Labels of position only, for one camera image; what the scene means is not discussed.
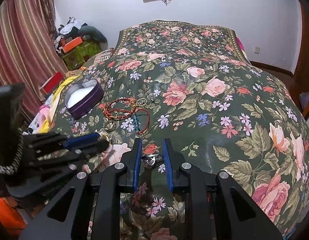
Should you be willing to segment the purple heart-shaped tin box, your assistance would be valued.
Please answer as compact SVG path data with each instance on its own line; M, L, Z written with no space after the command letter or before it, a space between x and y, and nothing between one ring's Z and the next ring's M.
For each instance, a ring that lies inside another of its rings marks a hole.
M65 106L74 120L82 118L102 100L104 91L97 79L75 83L65 94Z

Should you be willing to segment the yellow blanket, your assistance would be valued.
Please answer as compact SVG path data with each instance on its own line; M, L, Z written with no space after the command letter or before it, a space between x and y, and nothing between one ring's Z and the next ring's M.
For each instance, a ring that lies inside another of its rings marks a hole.
M65 89L65 87L68 84L73 82L78 77L79 77L79 75L71 76L71 77L67 78L63 83L61 83L59 85L59 87L57 88L57 90L53 94L53 97L52 97L52 100L51 100L51 104L50 104L50 108L48 109L49 112L47 113L47 115L44 116L45 120L40 125L38 133L48 133L50 128L54 127L54 125L52 123L53 123L53 118L54 118L54 115L55 115L55 112L56 112L56 108L57 108L57 106L59 104L59 100L60 100L60 97L61 97L61 92L62 92L63 89Z

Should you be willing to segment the red white box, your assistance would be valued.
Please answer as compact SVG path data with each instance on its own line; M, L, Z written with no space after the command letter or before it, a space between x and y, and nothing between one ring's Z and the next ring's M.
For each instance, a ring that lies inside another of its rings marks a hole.
M56 72L41 85L39 90L44 96L48 96L59 86L62 81L64 81L63 73Z

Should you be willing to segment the green patterned box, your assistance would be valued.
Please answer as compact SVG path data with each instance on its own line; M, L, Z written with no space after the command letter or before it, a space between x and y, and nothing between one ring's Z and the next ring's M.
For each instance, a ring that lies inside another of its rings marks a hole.
M68 70L76 70L82 67L92 56L100 53L100 47L96 42L84 41L62 56Z

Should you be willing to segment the striped pink curtain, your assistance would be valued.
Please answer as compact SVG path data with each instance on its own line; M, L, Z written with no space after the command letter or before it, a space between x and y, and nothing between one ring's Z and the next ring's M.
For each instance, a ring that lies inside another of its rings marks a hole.
M42 104L41 85L67 68L57 55L54 0L4 0L0 6L0 86L24 83L23 114Z

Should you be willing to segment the orange box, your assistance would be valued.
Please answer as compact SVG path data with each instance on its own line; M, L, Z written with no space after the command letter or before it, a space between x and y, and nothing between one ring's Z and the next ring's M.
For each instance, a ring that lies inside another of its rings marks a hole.
M74 49L76 46L82 44L82 38L81 37L76 37L75 39L71 40L70 42L66 43L63 47L62 50L64 53L67 53Z

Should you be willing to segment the striped patterned quilt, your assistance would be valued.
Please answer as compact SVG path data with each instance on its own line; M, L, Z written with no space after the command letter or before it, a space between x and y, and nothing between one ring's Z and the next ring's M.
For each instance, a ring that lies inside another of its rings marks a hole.
M98 65L101 62L107 61L114 53L114 48L104 50L94 56L93 65Z

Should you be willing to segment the floral green bedspread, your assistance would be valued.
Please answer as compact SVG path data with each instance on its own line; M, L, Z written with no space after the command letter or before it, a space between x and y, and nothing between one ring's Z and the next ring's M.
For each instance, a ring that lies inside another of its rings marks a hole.
M99 132L110 149L83 170L101 172L142 140L161 154L169 138L202 171L228 172L284 239L309 207L309 127L284 83L247 60L233 30L152 21L120 32L113 55L78 82L97 79L102 101L74 120L61 93L52 131Z

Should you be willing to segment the pile of clothes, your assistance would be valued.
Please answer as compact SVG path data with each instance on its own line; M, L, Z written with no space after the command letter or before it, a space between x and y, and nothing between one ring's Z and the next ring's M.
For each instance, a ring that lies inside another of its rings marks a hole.
M60 43L60 40L62 38L68 39L68 38L76 38L77 32L84 26L87 26L87 23L82 20L77 20L74 17L70 17L69 21L66 25L60 25L58 31L57 31L57 37L55 38L53 44L54 46L57 46Z

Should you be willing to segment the dark green cushion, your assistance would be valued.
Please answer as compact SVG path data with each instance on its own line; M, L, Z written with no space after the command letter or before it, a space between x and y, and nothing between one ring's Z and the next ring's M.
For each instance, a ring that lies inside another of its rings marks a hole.
M85 37L89 40L93 39L99 43L107 43L106 37L93 26L82 26L77 33L80 37Z

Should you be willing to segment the wooden door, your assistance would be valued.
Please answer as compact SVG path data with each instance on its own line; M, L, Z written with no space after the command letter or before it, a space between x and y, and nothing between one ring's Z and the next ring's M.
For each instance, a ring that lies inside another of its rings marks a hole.
M294 80L298 84L299 96L309 95L309 13L301 5L302 35L297 67L294 72ZM309 118L309 100L302 108L302 115Z

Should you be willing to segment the white wall socket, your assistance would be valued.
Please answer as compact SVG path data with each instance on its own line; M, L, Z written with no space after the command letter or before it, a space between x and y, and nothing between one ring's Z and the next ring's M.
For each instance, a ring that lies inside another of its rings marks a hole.
M255 47L254 48L254 53L255 54L259 54L260 53L260 48L259 47Z

